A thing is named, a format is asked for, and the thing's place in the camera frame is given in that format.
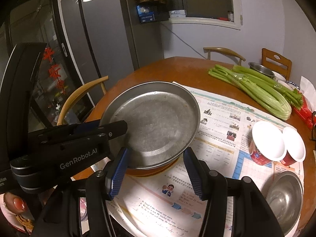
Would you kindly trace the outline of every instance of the stainless steel plate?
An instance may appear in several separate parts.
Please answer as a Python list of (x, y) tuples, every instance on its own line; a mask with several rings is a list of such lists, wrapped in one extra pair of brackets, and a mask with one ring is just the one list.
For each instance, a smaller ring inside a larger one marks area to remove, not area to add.
[(190, 145), (200, 124), (200, 109), (185, 88), (150, 82), (119, 95), (100, 124), (117, 120), (125, 120), (128, 130), (110, 141), (113, 155), (125, 146), (132, 152), (129, 168), (151, 169), (172, 162)]
[(296, 174), (285, 171), (271, 185), (266, 198), (284, 235), (295, 226), (303, 206), (303, 187)]

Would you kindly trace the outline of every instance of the orange nail polish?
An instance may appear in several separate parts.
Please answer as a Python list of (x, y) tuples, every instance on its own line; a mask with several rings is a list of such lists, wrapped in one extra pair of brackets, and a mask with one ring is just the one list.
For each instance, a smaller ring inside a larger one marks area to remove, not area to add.
[(24, 204), (24, 201), (20, 198), (15, 198), (13, 200), (15, 207), (20, 210), (20, 211), (24, 211), (26, 208), (26, 205)]

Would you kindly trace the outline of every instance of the white paper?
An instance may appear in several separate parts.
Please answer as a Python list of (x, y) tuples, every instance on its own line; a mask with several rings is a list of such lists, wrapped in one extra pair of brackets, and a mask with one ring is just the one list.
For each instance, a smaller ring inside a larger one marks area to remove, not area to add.
[(311, 112), (316, 111), (316, 90), (313, 84), (306, 79), (301, 77), (300, 91), (305, 96), (308, 104), (308, 108)]
[[(210, 169), (234, 179), (247, 175), (263, 195), (274, 177), (286, 170), (295, 172), (304, 186), (303, 163), (291, 167), (278, 162), (260, 166), (249, 155), (251, 129), (255, 122), (266, 120), (280, 130), (290, 125), (239, 101), (185, 88), (195, 96), (202, 121), (190, 146)], [(108, 206), (109, 211), (137, 237), (197, 237), (206, 208), (206, 202), (194, 194), (182, 157), (167, 170), (150, 177), (126, 175), (116, 201)], [(232, 216), (233, 199), (229, 197), (224, 237), (231, 236)]]

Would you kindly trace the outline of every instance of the celery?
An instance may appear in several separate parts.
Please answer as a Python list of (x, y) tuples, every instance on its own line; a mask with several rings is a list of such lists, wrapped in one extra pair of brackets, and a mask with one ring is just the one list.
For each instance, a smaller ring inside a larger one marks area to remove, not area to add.
[(265, 81), (266, 84), (268, 84), (270, 87), (274, 88), (279, 93), (281, 93), (290, 104), (292, 104), (298, 110), (301, 109), (301, 107), (303, 105), (302, 94), (299, 93), (296, 89), (292, 91), (292, 90), (288, 89), (287, 87), (274, 81), (270, 77), (267, 77), (258, 71), (255, 71), (253, 69), (248, 69), (248, 68), (245, 68), (243, 66), (235, 65), (235, 66), (233, 66), (233, 71), (237, 72), (237, 73), (243, 73), (247, 76), (250, 75), (252, 77), (256, 77), (258, 79), (261, 79), (262, 81)]
[(216, 64), (208, 71), (208, 74), (240, 88), (274, 116), (283, 120), (290, 117), (292, 109), (285, 97), (271, 86), (271, 81), (267, 82), (257, 77), (256, 73), (251, 75), (239, 68), (233, 72)]

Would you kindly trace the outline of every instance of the chair backrest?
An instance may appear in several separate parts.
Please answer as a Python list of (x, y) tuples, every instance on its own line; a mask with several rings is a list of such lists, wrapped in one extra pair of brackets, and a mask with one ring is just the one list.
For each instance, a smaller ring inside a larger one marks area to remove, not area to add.
[(211, 52), (218, 52), (224, 55), (228, 55), (228, 56), (234, 56), (239, 58), (239, 63), (238, 65), (241, 65), (241, 61), (246, 61), (246, 59), (239, 55), (237, 52), (234, 52), (233, 50), (230, 50), (228, 48), (224, 48), (224, 47), (203, 47), (204, 52), (207, 52), (207, 59), (210, 60), (211, 59)]
[(93, 87), (95, 87), (98, 84), (101, 84), (102, 91), (105, 94), (106, 89), (104, 86), (104, 81), (108, 80), (109, 76), (101, 77), (99, 79), (93, 80), (89, 83), (86, 83), (82, 86), (80, 86), (77, 90), (75, 90), (65, 101), (64, 106), (61, 109), (60, 115), (58, 117), (57, 125), (62, 125), (64, 118), (67, 114), (67, 112), (87, 93), (89, 90)]
[[(282, 66), (274, 64), (273, 62), (267, 61), (267, 58), (284, 65), (286, 69), (283, 68)], [(290, 79), (292, 61), (285, 58), (284, 56), (274, 51), (270, 51), (266, 48), (262, 48), (261, 64), (262, 66), (265, 66), (268, 69), (271, 69), (275, 72), (280, 73), (281, 75), (284, 75), (286, 80)]]

